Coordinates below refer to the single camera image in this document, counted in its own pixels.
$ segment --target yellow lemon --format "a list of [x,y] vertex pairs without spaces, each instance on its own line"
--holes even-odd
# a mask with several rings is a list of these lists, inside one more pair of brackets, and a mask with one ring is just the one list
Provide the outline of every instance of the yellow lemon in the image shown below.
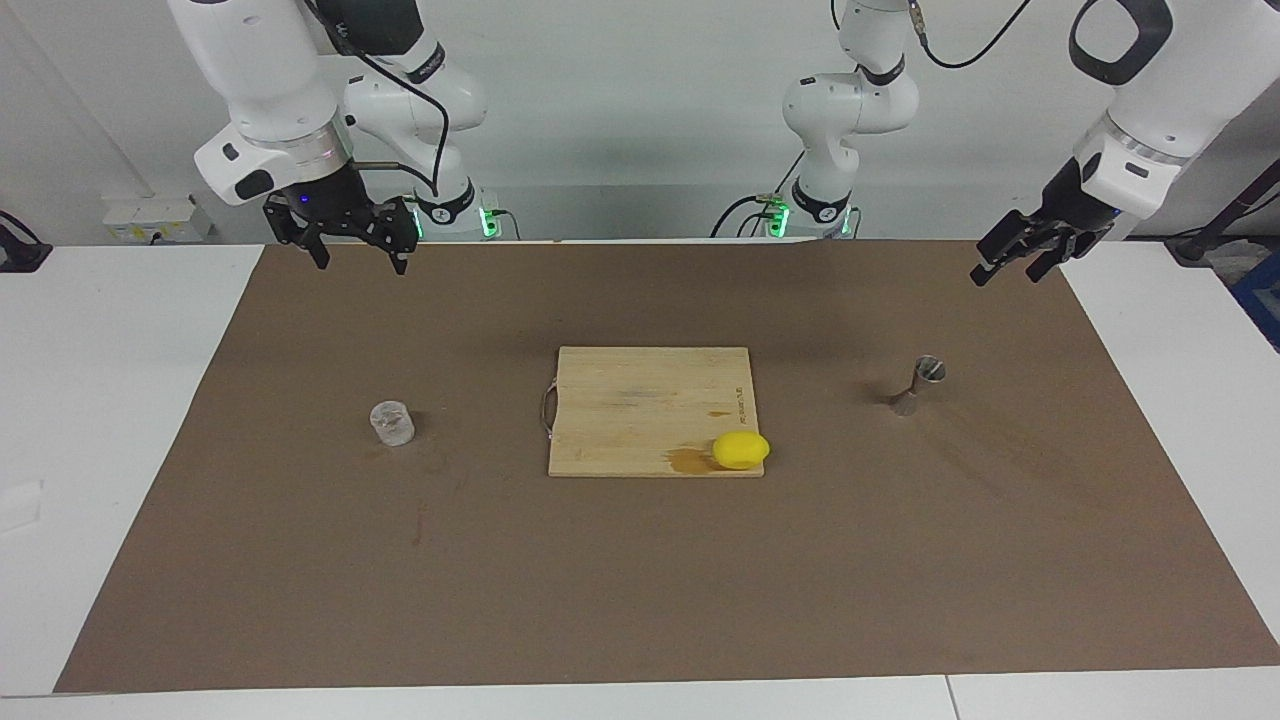
[[721,468],[728,470],[750,470],[764,462],[769,456],[769,441],[760,433],[735,430],[716,438],[712,456]]

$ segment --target brown paper mat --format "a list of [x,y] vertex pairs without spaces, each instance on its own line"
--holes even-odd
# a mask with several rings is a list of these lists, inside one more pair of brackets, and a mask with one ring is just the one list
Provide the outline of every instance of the brown paper mat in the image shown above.
[[[1062,278],[973,260],[269,249],[56,689],[1280,664]],[[548,478],[563,345],[749,347],[768,475]]]

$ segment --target wall socket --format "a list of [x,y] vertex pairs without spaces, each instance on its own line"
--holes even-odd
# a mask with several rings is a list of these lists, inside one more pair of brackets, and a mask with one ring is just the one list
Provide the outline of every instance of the wall socket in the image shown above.
[[102,218],[111,237],[127,245],[206,242],[212,220],[193,197],[111,200]]

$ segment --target table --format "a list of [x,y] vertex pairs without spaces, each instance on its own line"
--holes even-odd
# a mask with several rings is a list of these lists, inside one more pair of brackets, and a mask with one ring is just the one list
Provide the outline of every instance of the table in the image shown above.
[[[0,537],[5,716],[380,715],[1272,716],[1280,669],[536,688],[253,691],[41,698],[164,460],[260,247],[60,249],[0,283],[4,487],[45,483]],[[1155,245],[1100,247],[1068,278],[1274,634],[1280,634],[1280,356],[1210,272]],[[67,438],[50,452],[52,437]]]

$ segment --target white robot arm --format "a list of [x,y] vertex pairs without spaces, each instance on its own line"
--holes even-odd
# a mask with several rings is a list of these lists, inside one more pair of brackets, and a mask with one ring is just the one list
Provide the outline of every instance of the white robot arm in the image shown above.
[[[419,225],[402,197],[381,204],[369,199],[347,126],[397,151],[419,177],[415,200],[438,225],[480,228],[480,213],[474,222],[463,219],[476,191],[457,150],[447,143],[439,155],[435,150],[444,140],[445,102],[457,108],[452,129],[462,129],[484,119],[484,97],[470,76],[444,63],[419,1],[305,3],[320,14],[340,51],[380,63],[379,73],[398,73],[406,85],[429,87],[430,95],[419,92],[439,95],[440,108],[390,79],[357,78],[348,86],[348,111],[339,111],[335,95],[319,77],[316,51],[294,0],[168,0],[201,72],[230,113],[230,124],[196,151],[196,165],[232,205],[266,197],[264,213],[276,240],[308,251],[321,269],[329,261],[321,236],[330,234],[381,249],[403,273]],[[442,206],[457,211],[445,218],[436,211]]]
[[1071,61],[1116,97],[1044,187],[1041,209],[1010,211],[978,243],[979,286],[1042,252],[1027,269],[1038,282],[1084,256],[1121,213],[1153,215],[1187,165],[1280,77],[1280,0],[1119,0],[1138,38],[1111,63],[1076,37],[1097,1],[1071,28]]
[[840,27],[840,46],[856,69],[796,81],[782,111],[805,146],[791,188],[797,210],[791,227],[819,237],[837,234],[845,223],[859,167],[851,137],[902,129],[920,104],[905,72],[908,0],[850,0]]
[[426,23],[426,0],[317,0],[316,6],[329,27],[346,32],[330,32],[340,53],[361,49],[439,104],[385,76],[365,74],[347,83],[346,123],[387,143],[401,163],[434,178],[431,184],[421,179],[415,184],[417,204],[433,232],[486,231],[479,190],[448,138],[479,127],[488,114],[488,99],[475,77],[448,59]]

